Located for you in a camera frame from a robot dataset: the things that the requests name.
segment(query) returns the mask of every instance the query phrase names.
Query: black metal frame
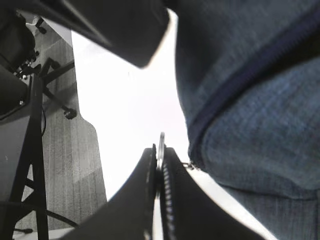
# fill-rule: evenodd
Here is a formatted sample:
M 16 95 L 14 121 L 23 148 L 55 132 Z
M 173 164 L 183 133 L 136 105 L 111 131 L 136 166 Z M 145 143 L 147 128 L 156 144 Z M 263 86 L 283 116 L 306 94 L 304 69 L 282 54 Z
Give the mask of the black metal frame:
M 0 144 L 2 147 L 0 157 L 5 155 L 6 158 L 10 158 L 10 161 L 0 162 L 0 167 L 7 172 L 6 176 L 1 177 L 3 181 L 6 181 L 5 184 L 9 186 L 10 192 L 8 196 L 6 196 L 6 192 L 0 192 L 0 194 L 1 198 L 8 202 L 21 203 L 25 186 L 28 186 L 33 189 L 33 192 L 22 203 L 46 210 L 41 136 L 43 83 L 36 75 L 31 76 L 30 81 L 29 101 L 19 111 L 0 121 Z M 15 147 L 15 152 L 12 150 L 6 152 L 5 149 L 11 146 Z M 28 179 L 30 165 L 32 165 L 33 180 Z M 3 225 L 0 226 L 0 239 L 11 240 L 16 223 L 28 215 L 31 210 L 12 206 L 2 206 L 1 209 L 0 218 L 2 218 Z M 36 211 L 36 224 L 38 239 L 48 240 L 48 217 L 43 211 Z

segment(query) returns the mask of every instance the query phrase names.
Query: chair leg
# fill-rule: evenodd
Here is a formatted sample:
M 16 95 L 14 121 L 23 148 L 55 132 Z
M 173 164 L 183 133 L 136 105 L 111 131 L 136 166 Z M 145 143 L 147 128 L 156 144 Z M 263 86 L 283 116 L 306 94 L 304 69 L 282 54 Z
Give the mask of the chair leg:
M 77 111 L 75 109 L 69 108 L 66 105 L 64 105 L 55 95 L 53 95 L 47 87 L 43 88 L 43 93 L 46 95 L 49 99 L 54 101 L 57 105 L 59 105 L 60 108 L 64 110 L 64 116 L 67 119 L 73 119 L 77 116 Z
M 58 77 L 60 77 L 61 75 L 65 74 L 66 72 L 68 72 L 69 70 L 71 70 L 75 67 L 74 60 L 68 62 L 66 65 L 61 66 L 61 67 L 57 67 L 57 65 L 55 65 L 57 62 L 55 62 L 55 61 L 53 61 L 53 62 L 54 63 L 51 62 L 51 67 L 55 68 L 55 70 L 53 70 L 47 74 L 41 75 L 44 86 L 47 86 L 53 80 L 57 79 Z
M 54 62 L 54 60 L 50 57 L 48 57 L 48 59 L 45 61 L 45 63 L 43 64 L 41 71 L 39 73 L 39 77 L 41 78 L 42 76 L 45 76 L 48 74 L 49 69 L 52 65 L 52 63 Z
M 46 34 L 47 30 L 44 27 L 40 26 L 43 22 L 44 20 L 42 19 L 42 17 L 40 17 L 38 22 L 35 24 L 35 27 L 39 30 L 40 33 Z

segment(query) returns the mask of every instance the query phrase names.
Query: jeans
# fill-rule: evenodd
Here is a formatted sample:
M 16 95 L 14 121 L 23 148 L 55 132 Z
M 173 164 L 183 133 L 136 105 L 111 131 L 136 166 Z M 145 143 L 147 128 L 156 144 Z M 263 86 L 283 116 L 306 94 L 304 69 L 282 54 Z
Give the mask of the jeans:
M 179 18 L 176 84 L 188 129 L 220 86 L 319 8 L 317 0 L 166 4 Z M 279 240 L 320 238 L 319 36 L 278 59 L 233 99 L 198 144 L 189 135 L 198 152 L 191 160 Z

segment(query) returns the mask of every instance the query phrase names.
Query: floor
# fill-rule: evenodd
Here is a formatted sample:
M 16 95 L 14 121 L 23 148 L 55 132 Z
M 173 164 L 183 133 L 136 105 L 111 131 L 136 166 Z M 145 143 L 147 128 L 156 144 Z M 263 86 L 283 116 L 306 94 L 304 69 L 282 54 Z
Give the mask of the floor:
M 35 49 L 40 52 L 35 64 L 44 64 L 48 57 L 61 65 L 71 61 L 74 58 L 72 48 L 47 24 L 43 23 L 43 27 L 46 34 L 35 31 Z M 42 140 L 47 209 L 81 223 L 107 202 L 97 134 L 95 128 L 79 114 L 74 69 L 48 87 L 68 107 L 76 109 L 78 115 L 72 120 L 66 119 L 64 111 L 43 96 L 46 131 Z M 22 199 L 30 192 L 26 187 Z M 50 217 L 48 225 L 49 230 L 70 227 Z M 36 231 L 35 213 L 23 218 L 16 227 Z

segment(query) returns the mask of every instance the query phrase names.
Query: chair caster wheel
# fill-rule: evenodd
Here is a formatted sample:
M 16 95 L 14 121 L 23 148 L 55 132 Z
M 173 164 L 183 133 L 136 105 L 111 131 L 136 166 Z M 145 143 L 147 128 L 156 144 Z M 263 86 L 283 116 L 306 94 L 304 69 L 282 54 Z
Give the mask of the chair caster wheel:
M 68 111 L 64 112 L 64 116 L 69 120 L 74 119 L 77 116 L 77 111 L 70 108 Z
M 59 62 L 53 61 L 53 62 L 51 63 L 51 67 L 52 67 L 54 70 L 56 70 L 56 69 L 60 68 L 61 65 L 60 65 Z
M 47 33 L 47 30 L 46 30 L 45 28 L 43 28 L 42 26 L 39 26 L 39 27 L 38 27 L 38 30 L 39 30 L 39 32 L 42 33 L 42 34 L 46 34 L 46 33 Z

